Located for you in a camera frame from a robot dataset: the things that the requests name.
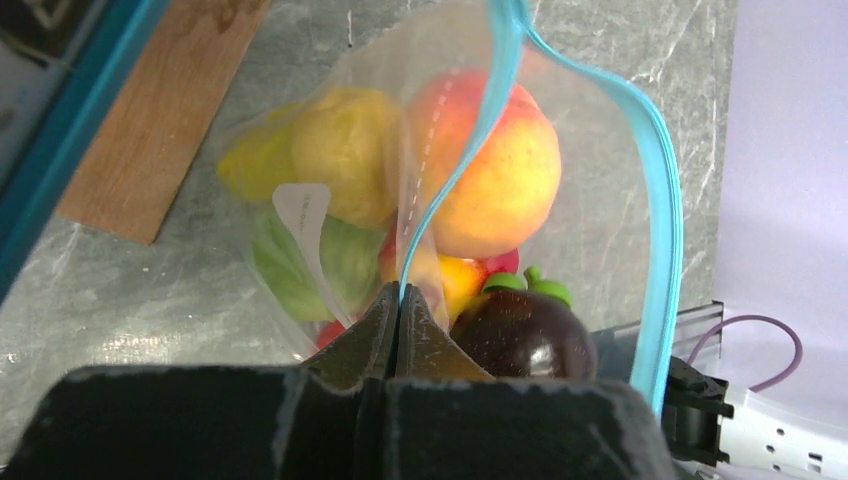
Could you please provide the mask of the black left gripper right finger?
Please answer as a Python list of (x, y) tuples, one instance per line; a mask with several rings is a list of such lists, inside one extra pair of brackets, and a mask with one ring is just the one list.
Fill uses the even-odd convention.
[(614, 380), (486, 379), (404, 290), (385, 386), (389, 479), (672, 479), (654, 412)]

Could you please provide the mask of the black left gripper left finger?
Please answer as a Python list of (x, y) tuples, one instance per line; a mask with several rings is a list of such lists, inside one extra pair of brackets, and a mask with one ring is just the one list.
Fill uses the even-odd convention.
[(308, 361), (73, 370), (44, 396), (5, 479), (379, 479), (399, 286)]

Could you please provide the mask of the dark toy mangosteen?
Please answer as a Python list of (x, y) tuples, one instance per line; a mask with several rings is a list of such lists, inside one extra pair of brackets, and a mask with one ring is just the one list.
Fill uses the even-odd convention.
[(458, 315), (450, 337), (494, 377), (590, 380), (594, 340), (571, 308), (568, 289), (531, 266), (496, 273)]

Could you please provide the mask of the red yellow toy apple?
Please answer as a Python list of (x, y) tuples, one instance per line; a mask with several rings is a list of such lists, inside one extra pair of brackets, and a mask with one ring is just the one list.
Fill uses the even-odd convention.
[(519, 252), (464, 259), (425, 251), (415, 255), (407, 283), (423, 294), (433, 321), (445, 331), (454, 324), (468, 303), (478, 296), (487, 279), (497, 273), (515, 274)]

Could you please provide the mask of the green toy cabbage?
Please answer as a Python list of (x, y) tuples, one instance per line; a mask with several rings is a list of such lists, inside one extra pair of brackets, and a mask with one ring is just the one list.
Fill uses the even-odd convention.
[[(377, 288), (377, 253), (385, 234), (324, 219), (320, 262), (325, 279), (343, 310), (354, 315), (369, 303)], [(325, 305), (301, 251), (274, 208), (255, 217), (252, 252), (258, 274), (282, 309), (298, 322), (330, 322), (335, 315)]]

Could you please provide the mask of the pink toy peach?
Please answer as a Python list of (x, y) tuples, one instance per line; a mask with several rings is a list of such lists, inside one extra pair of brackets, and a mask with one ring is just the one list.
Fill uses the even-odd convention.
[[(408, 158), (418, 200), (443, 187), (477, 120), (487, 80), (479, 70), (432, 77), (406, 106)], [(484, 258), (518, 248), (547, 220), (561, 179), (557, 133), (522, 86), (429, 225), (436, 250)]]

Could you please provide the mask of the clear zip top bag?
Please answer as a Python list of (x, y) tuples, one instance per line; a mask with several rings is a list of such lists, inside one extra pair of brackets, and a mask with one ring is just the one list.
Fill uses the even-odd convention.
[[(408, 162), (406, 106), (432, 77), (461, 70), (487, 75), (477, 120), (457, 166), (423, 205)], [(317, 353), (321, 328), (334, 321), (351, 327), (385, 283), (400, 281), (403, 291), (413, 286), (407, 275), (416, 254), (441, 254), (430, 222), (494, 130), (516, 85), (533, 96), (557, 133), (561, 179), (547, 220), (516, 248), (520, 263), (515, 274), (535, 266), (545, 278), (563, 284), (573, 312), (592, 333), (639, 321), (632, 366), (604, 368), (599, 361), (597, 374), (628, 382), (659, 410), (682, 267), (681, 194), (670, 135), (657, 108), (633, 85), (549, 46), (532, 26), (523, 1), (441, 1), (417, 9), (341, 57), (321, 83), (295, 102), (301, 107), (293, 120), (337, 88), (379, 90), (400, 106), (397, 158), (385, 165), (396, 208), (383, 229), (367, 229), (385, 234), (376, 257), (379, 280), (367, 306), (354, 315), (340, 306), (321, 268), (321, 231), (331, 216), (329, 188), (298, 180), (279, 185), (269, 202), (248, 202), (223, 184), (238, 205), (248, 261), (270, 293), (289, 356), (301, 362)], [(283, 106), (272, 104), (218, 137), (217, 164), (241, 133)], [(298, 245), (334, 320), (293, 320), (258, 274), (253, 227), (257, 214), (269, 207)]]

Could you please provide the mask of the yellow-green toy starfruit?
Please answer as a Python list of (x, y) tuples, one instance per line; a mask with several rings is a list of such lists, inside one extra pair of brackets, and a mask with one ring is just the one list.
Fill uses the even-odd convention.
[(291, 122), (300, 103), (276, 109), (241, 133), (218, 161), (218, 179), (248, 202), (269, 202), (281, 184), (297, 183)]

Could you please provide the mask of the red toy strawberry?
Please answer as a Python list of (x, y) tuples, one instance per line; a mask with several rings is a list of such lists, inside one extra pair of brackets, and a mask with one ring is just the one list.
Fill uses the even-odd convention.
[(315, 340), (315, 351), (321, 351), (340, 335), (346, 332), (347, 328), (339, 321), (334, 321), (323, 326)]

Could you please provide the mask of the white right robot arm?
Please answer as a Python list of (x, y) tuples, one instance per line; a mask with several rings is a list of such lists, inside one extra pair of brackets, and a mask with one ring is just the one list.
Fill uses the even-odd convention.
[(674, 458), (801, 479), (847, 477), (847, 429), (795, 413), (749, 389), (670, 362), (662, 430)]

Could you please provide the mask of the wooden board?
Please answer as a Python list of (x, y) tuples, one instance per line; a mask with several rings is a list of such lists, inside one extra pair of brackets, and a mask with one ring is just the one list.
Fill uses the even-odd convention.
[(269, 5), (171, 2), (57, 214), (152, 244)]

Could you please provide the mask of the dark grey network switch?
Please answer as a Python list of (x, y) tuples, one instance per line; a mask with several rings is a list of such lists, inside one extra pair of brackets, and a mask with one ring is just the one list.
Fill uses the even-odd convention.
[(165, 1), (1, 4), (1, 294), (137, 62)]

